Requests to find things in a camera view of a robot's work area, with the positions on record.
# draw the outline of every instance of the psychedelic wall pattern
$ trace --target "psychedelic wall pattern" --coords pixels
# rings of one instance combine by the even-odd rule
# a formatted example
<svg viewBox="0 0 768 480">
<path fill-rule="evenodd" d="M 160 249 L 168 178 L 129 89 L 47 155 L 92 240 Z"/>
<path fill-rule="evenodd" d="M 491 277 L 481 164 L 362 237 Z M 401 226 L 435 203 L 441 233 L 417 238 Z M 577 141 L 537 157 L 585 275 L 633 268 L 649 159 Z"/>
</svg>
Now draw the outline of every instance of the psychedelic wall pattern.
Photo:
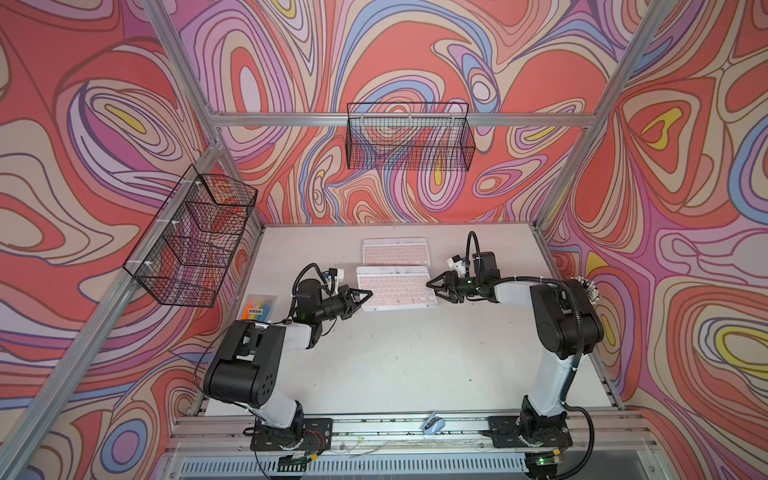
<svg viewBox="0 0 768 480">
<path fill-rule="evenodd" d="M 230 127 L 225 135 L 244 180 L 259 190 L 264 223 L 528 221 L 579 134 L 568 127 L 494 127 L 469 172 L 350 171 L 345 128 L 274 130 L 254 137 Z"/>
<path fill-rule="evenodd" d="M 137 3 L 0 3 L 0 440 L 206 144 Z M 32 478 L 149 471 L 252 245 L 215 309 L 134 299 Z"/>
<path fill-rule="evenodd" d="M 215 111 L 461 100 L 474 112 L 579 113 L 593 110 L 645 8 L 628 0 L 190 0 L 172 18 Z M 260 189 L 265 223 L 532 220 L 578 131 L 479 127 L 468 173 L 349 172 L 344 134 L 222 131 Z"/>
<path fill-rule="evenodd" d="M 247 228 L 211 309 L 157 305 L 148 295 L 120 318 L 38 450 L 30 480 L 148 478 L 176 419 L 197 394 L 195 366 L 223 328 L 257 236 Z"/>
<path fill-rule="evenodd" d="M 681 478 L 768 478 L 768 4 L 680 2 L 546 229 Z"/>
</svg>

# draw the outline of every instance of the black wire basket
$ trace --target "black wire basket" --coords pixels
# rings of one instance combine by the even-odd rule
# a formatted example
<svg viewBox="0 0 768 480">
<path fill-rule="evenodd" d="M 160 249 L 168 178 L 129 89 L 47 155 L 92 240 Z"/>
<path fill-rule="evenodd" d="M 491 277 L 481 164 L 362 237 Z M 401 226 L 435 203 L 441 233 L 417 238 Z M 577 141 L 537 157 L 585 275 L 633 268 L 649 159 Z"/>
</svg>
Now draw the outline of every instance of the black wire basket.
<svg viewBox="0 0 768 480">
<path fill-rule="evenodd" d="M 346 106 L 350 170 L 469 171 L 475 137 L 464 102 L 356 102 Z"/>
<path fill-rule="evenodd" d="M 129 255 L 126 266 L 139 267 L 126 270 L 161 305 L 212 307 L 256 198 L 257 190 L 239 180 L 197 174 L 147 256 Z"/>
</svg>

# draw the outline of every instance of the metal profile bar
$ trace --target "metal profile bar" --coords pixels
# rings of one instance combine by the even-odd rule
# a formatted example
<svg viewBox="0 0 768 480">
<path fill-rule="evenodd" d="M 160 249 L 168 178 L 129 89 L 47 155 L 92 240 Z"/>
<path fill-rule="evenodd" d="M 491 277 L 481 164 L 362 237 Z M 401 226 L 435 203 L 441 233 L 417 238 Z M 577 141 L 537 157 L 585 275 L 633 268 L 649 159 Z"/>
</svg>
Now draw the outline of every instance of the metal profile bar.
<svg viewBox="0 0 768 480">
<path fill-rule="evenodd" d="M 210 172 L 220 154 L 220 144 L 209 145 L 200 156 L 197 169 L 202 173 Z M 176 193 L 168 199 L 166 208 L 160 212 L 157 220 L 167 221 L 172 218 L 190 186 L 190 183 L 179 184 Z M 134 251 L 134 255 L 143 258 L 164 228 L 165 222 L 155 221 Z M 0 479 L 12 480 L 24 475 L 27 465 L 32 461 L 45 436 L 50 432 L 139 288 L 139 283 L 126 270 L 120 269 L 118 278 L 5 438 L 0 447 Z"/>
<path fill-rule="evenodd" d="M 366 117 L 408 116 L 408 114 L 366 113 Z M 345 113 L 212 113 L 217 127 L 345 127 Z M 472 127 L 588 127 L 593 114 L 467 114 Z"/>
<path fill-rule="evenodd" d="M 243 270 L 243 276 L 240 278 L 240 284 L 237 286 L 237 292 L 235 294 L 235 298 L 232 300 L 232 303 L 227 308 L 227 311 L 224 313 L 223 317 L 223 326 L 229 326 L 232 322 L 237 320 L 237 313 L 240 311 L 240 301 L 243 298 L 243 294 L 245 293 L 245 288 L 248 285 L 248 280 L 250 280 L 250 274 L 253 272 L 253 265 L 256 263 L 256 256 L 259 253 L 259 247 L 261 247 L 261 240 L 264 238 L 264 230 L 256 230 L 256 244 L 253 246 L 253 250 L 251 251 L 250 255 L 248 256 L 248 261 L 246 262 L 245 269 Z M 191 409 L 189 410 L 189 413 L 191 413 L 192 416 L 197 416 L 197 414 L 200 412 L 200 410 L 203 408 L 203 400 L 204 400 L 204 394 L 202 392 L 197 392 L 195 395 L 194 402 L 192 404 Z"/>
<path fill-rule="evenodd" d="M 176 33 L 176 27 L 174 27 L 168 11 L 162 5 L 162 0 L 144 0 L 144 10 L 157 34 L 157 39 L 160 40 L 160 44 L 168 55 L 170 65 L 181 83 L 183 92 L 192 104 L 200 126 L 205 130 L 209 140 L 219 141 L 216 128 L 210 121 L 210 105 L 197 82 L 197 76 L 190 66 L 187 53 L 181 45 L 178 33 Z"/>
<path fill-rule="evenodd" d="M 594 122 L 577 141 L 571 155 L 565 160 L 565 165 L 549 189 L 547 197 L 534 219 L 535 225 L 541 226 L 554 213 L 559 198 L 571 187 L 576 172 L 587 160 L 589 151 L 598 139 L 598 135 L 605 122 L 607 122 L 611 109 L 616 105 L 619 95 L 621 95 L 635 68 L 643 58 L 661 22 L 676 2 L 677 0 L 653 0 L 648 6 L 627 46 L 627 50 L 624 51 L 624 55 L 616 67 L 616 71 L 608 80 L 603 95 L 595 109 Z"/>
<path fill-rule="evenodd" d="M 192 108 L 194 109 L 200 125 L 205 130 L 208 139 L 213 143 L 225 147 L 222 152 L 223 154 L 220 156 L 220 159 L 222 160 L 222 170 L 224 170 L 230 177 L 242 181 L 243 175 L 240 173 L 240 169 L 237 168 L 229 148 L 226 148 L 226 145 L 224 145 L 220 129 L 212 120 L 212 109 L 203 93 L 200 82 L 197 80 L 197 76 L 192 69 L 190 59 L 187 56 L 187 52 L 184 50 L 184 46 L 181 44 L 181 38 L 179 38 L 179 34 L 174 26 L 173 20 L 170 18 L 168 10 L 166 10 L 162 0 L 144 0 L 144 6 L 147 12 L 147 17 L 152 24 L 152 28 L 154 28 L 157 38 L 165 49 L 165 52 L 168 55 L 168 61 L 176 72 L 184 93 L 190 100 Z M 258 217 L 254 216 L 252 218 L 252 220 L 249 220 L 252 226 L 261 231 L 263 227 L 261 222 L 259 222 Z"/>
<path fill-rule="evenodd" d="M 549 249 L 547 241 L 544 240 L 544 235 L 541 234 L 541 229 L 531 225 L 531 233 L 533 234 L 534 240 L 536 240 L 538 249 L 541 251 L 541 256 L 544 257 L 544 261 L 547 263 L 547 267 L 549 268 L 549 273 L 552 275 L 552 278 L 562 280 L 563 275 L 560 273 L 558 264 L 554 260 L 552 250 Z M 626 407 L 624 406 L 624 402 L 621 400 L 621 394 L 618 392 L 618 390 L 616 390 L 616 385 L 611 381 L 611 377 L 608 375 L 608 370 L 605 368 L 605 362 L 600 356 L 600 352 L 598 352 L 596 349 L 592 350 L 592 353 L 590 353 L 589 356 L 592 359 L 592 366 L 598 373 L 598 376 L 605 382 L 605 385 L 608 388 L 607 394 L 613 398 L 616 408 L 619 410 L 625 410 Z"/>
</svg>

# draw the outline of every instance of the white table surface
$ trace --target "white table surface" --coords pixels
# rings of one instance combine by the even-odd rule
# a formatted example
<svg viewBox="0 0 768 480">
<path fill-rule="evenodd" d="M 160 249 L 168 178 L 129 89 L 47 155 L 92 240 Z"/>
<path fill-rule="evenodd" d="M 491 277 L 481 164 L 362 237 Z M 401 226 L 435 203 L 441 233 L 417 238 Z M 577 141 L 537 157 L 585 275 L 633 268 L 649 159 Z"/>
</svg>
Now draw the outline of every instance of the white table surface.
<svg viewBox="0 0 768 480">
<path fill-rule="evenodd" d="M 290 291 L 308 263 L 343 268 L 357 286 L 366 238 L 426 237 L 432 277 L 446 259 L 464 253 L 474 230 L 483 251 L 496 255 L 502 276 L 549 276 L 530 227 L 523 223 L 402 225 L 397 227 L 268 227 L 246 293 L 277 296 L 270 321 L 290 307 Z M 533 386 L 544 348 L 533 310 L 488 302 L 430 309 L 358 311 L 339 320 L 309 350 L 283 354 L 278 388 L 308 414 L 518 409 Z M 332 322 L 325 322 L 327 329 Z M 571 405 L 611 406 L 588 357 L 568 394 Z M 242 415 L 237 406 L 209 401 L 206 415 Z"/>
</svg>

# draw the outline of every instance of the cable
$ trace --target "cable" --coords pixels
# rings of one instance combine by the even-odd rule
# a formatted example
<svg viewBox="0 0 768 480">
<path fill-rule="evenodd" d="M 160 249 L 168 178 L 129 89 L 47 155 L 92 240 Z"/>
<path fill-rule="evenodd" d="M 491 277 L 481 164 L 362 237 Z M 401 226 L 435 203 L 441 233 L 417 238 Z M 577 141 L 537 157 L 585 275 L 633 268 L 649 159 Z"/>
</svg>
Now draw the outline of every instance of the cable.
<svg viewBox="0 0 768 480">
<path fill-rule="evenodd" d="M 264 478 L 266 478 L 266 480 L 272 480 L 272 477 L 267 475 L 266 472 L 264 471 L 264 467 L 261 466 L 261 462 L 259 461 L 259 454 L 256 453 L 256 450 L 253 451 L 253 456 L 256 457 L 256 463 L 259 464 L 259 470 L 261 470 L 261 475 L 264 475 Z"/>
<path fill-rule="evenodd" d="M 333 327 L 334 327 L 334 326 L 336 326 L 336 321 L 337 321 L 338 319 L 339 319 L 339 317 L 336 317 L 336 318 L 333 320 L 333 325 L 331 325 L 331 328 L 329 328 L 329 329 L 328 329 L 328 331 L 327 331 L 327 332 L 325 332 L 325 333 L 324 333 L 323 335 L 321 335 L 321 336 L 326 336 L 326 335 L 328 335 L 329 333 L 331 333 L 331 330 L 333 330 Z"/>
<path fill-rule="evenodd" d="M 566 377 L 565 383 L 563 383 L 563 388 L 560 391 L 559 399 L 564 409 L 568 410 L 569 412 L 581 412 L 581 414 L 583 414 L 587 419 L 587 425 L 589 427 L 589 443 L 584 457 L 575 467 L 560 475 L 549 477 L 549 480 L 564 480 L 565 478 L 570 478 L 571 476 L 576 475 L 580 470 L 583 469 L 583 467 L 589 461 L 589 458 L 592 456 L 592 450 L 594 449 L 594 424 L 592 423 L 592 418 L 589 416 L 589 412 L 587 412 L 587 410 L 582 407 L 570 406 L 565 401 L 565 398 L 568 396 L 568 390 L 571 388 L 571 384 L 576 377 L 576 369 L 578 368 L 579 362 L 581 361 L 581 357 L 584 355 L 584 324 L 581 318 L 581 309 L 579 308 L 578 301 L 576 300 L 576 296 L 574 295 L 573 290 L 571 290 L 566 282 L 552 278 L 535 276 L 506 277 L 488 282 L 487 285 L 479 287 L 478 291 L 493 288 L 494 286 L 505 282 L 541 282 L 557 285 L 565 292 L 565 296 L 568 299 L 568 304 L 571 306 L 571 314 L 573 315 L 574 323 L 576 324 L 576 351 L 574 352 L 574 357 L 571 360 L 571 371 L 568 372 L 568 377 Z"/>
<path fill-rule="evenodd" d="M 318 277 L 319 277 L 319 278 L 320 278 L 320 279 L 323 281 L 323 282 L 321 283 L 321 286 L 323 287 L 323 290 L 325 290 L 325 291 L 326 291 L 326 293 L 328 293 L 328 296 L 332 296 L 332 295 L 333 295 L 333 293 L 331 293 L 331 292 L 328 290 L 328 286 L 326 285 L 326 279 L 324 279 L 324 278 L 323 278 L 323 271 L 322 271 L 322 270 L 320 270 L 320 267 L 319 267 L 319 266 L 317 266 L 317 263 L 310 263 L 309 265 L 305 266 L 305 267 L 304 267 L 304 268 L 301 270 L 301 273 L 299 273 L 299 276 L 297 276 L 297 277 L 296 277 L 296 280 L 293 282 L 293 289 L 291 290 L 291 293 L 292 293 L 294 296 L 296 296 L 296 290 L 299 288 L 299 282 L 301 281 L 302 277 L 304 277 L 304 275 L 305 275 L 307 272 L 309 272 L 309 271 L 310 271 L 310 270 L 311 270 L 313 267 L 314 267 L 315 271 L 317 272 L 317 276 L 318 276 Z"/>
<path fill-rule="evenodd" d="M 587 410 L 581 407 L 572 407 L 567 403 L 563 403 L 563 408 L 569 412 L 581 412 L 581 414 L 584 415 L 584 417 L 587 419 L 587 427 L 589 428 L 589 443 L 587 444 L 587 452 L 584 453 L 584 457 L 575 467 L 571 468 L 565 473 L 561 473 L 560 475 L 548 477 L 549 480 L 563 480 L 564 478 L 569 478 L 579 473 L 581 469 L 587 464 L 587 462 L 589 462 L 589 458 L 592 456 L 592 450 L 594 449 L 594 424 L 592 423 L 592 417 L 589 416 Z"/>
<path fill-rule="evenodd" d="M 464 276 L 469 276 L 469 266 L 472 265 L 472 260 L 469 258 L 469 244 L 472 239 L 475 239 L 475 253 L 480 254 L 480 243 L 478 242 L 478 236 L 474 231 L 469 232 L 467 235 L 467 270 L 464 272 Z"/>
</svg>

